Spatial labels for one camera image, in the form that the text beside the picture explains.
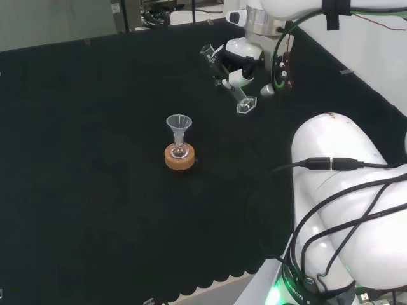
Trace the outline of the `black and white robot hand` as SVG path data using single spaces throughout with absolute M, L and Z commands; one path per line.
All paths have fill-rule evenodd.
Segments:
M 220 67 L 226 74 L 221 82 L 227 89 L 248 85 L 264 64 L 263 49 L 244 37 L 229 40 L 217 54 Z

